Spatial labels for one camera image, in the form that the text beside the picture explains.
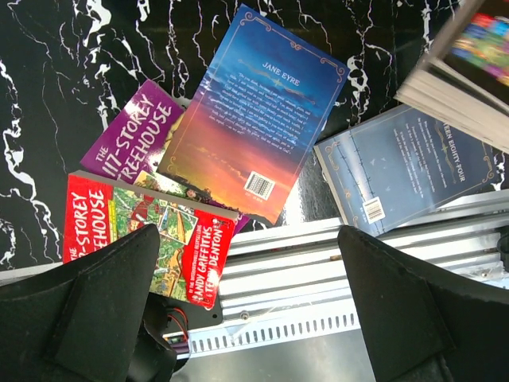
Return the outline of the Nineteen Eighty-Four grey-blue book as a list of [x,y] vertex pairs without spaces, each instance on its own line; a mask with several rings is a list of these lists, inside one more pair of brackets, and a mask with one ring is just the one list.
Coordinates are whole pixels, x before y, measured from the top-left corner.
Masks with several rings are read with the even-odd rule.
[[401,105],[314,147],[342,221],[372,236],[475,193],[495,178],[492,148]]

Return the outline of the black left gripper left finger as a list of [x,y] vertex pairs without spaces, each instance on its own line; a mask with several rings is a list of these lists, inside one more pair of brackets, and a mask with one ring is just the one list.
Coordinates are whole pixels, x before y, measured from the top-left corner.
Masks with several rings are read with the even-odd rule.
[[1,288],[3,381],[124,381],[160,245],[154,224]]

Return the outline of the black Treehouse book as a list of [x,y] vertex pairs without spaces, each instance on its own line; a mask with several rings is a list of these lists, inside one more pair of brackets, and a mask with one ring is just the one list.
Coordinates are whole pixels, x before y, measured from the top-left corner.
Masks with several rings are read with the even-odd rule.
[[465,2],[396,98],[507,152],[508,3]]

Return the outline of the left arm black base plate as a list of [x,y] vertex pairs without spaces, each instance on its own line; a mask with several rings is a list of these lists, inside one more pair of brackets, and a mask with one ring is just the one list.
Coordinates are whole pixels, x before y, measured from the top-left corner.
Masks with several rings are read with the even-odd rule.
[[223,313],[219,297],[211,309],[205,309],[190,302],[149,293],[142,321],[149,333],[172,337],[182,333],[183,329],[189,332],[218,325],[223,322]]

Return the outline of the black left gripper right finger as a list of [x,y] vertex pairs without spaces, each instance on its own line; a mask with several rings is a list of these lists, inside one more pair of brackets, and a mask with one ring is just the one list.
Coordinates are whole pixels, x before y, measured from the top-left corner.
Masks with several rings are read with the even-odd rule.
[[377,381],[506,381],[508,292],[358,228],[337,236]]

